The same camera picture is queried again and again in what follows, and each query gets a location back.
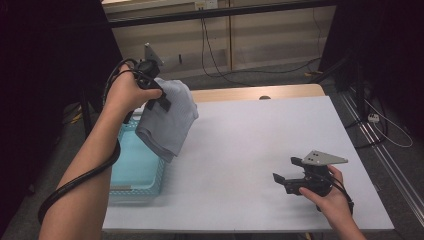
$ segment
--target gray cloth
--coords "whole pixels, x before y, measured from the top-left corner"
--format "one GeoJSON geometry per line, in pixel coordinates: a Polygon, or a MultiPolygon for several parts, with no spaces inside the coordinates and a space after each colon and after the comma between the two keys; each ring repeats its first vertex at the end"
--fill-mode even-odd
{"type": "Polygon", "coordinates": [[[136,128],[137,136],[167,162],[178,156],[194,120],[199,117],[191,92],[180,80],[155,79],[167,94],[171,108],[166,112],[155,103],[144,109],[136,128]]]}

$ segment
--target white tabletop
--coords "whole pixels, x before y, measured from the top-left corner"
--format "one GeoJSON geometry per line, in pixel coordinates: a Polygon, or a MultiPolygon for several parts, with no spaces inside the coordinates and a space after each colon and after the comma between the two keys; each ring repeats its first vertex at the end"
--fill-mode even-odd
{"type": "Polygon", "coordinates": [[[290,157],[318,150],[340,164],[362,230],[393,225],[329,97],[198,103],[197,119],[162,192],[138,204],[110,205],[104,230],[304,232],[330,230],[315,205],[288,195],[272,173],[302,178],[290,157]]]}

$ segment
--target blue plastic tray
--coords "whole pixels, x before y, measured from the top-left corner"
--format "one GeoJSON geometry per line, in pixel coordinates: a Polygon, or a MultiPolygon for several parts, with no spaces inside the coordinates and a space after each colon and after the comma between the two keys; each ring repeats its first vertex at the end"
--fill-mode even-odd
{"type": "Polygon", "coordinates": [[[158,195],[165,162],[135,134],[138,121],[131,119],[119,132],[121,155],[112,167],[111,196],[158,195]]]}

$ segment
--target person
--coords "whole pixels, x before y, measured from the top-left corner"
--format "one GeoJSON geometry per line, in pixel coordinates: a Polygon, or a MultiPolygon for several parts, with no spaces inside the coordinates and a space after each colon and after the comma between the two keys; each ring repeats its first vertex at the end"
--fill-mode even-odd
{"type": "MultiPolygon", "coordinates": [[[[120,69],[124,70],[128,70],[126,65],[120,69]]],[[[122,73],[112,84],[93,130],[65,171],[58,188],[107,161],[128,112],[150,99],[159,98],[161,94],[158,89],[140,89],[132,73],[122,73]]],[[[343,181],[340,171],[334,167],[330,167],[330,171],[340,182],[343,181]]],[[[110,180],[111,168],[60,198],[47,211],[39,239],[101,239],[110,180]]],[[[326,197],[320,197],[306,188],[300,189],[300,192],[321,208],[342,239],[365,239],[349,212],[345,197],[337,189],[333,188],[326,197]]]]}

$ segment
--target hand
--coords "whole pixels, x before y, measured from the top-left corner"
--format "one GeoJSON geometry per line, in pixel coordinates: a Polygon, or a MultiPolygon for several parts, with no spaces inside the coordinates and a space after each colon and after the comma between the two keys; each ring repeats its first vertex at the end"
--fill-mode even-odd
{"type": "MultiPolygon", "coordinates": [[[[123,65],[120,72],[128,70],[123,65]]],[[[104,109],[111,109],[126,115],[136,108],[141,107],[150,99],[157,99],[162,95],[159,89],[140,89],[131,72],[124,72],[113,82],[106,98],[104,109]]]]}
{"type": "MultiPolygon", "coordinates": [[[[333,177],[343,184],[342,173],[333,166],[328,166],[328,169],[333,174],[333,177]]],[[[335,181],[334,184],[342,187],[340,183],[335,181]]],[[[340,190],[333,187],[325,197],[321,197],[303,187],[299,189],[299,192],[321,209],[328,223],[338,232],[341,239],[365,239],[352,218],[346,197],[340,190]]]]}

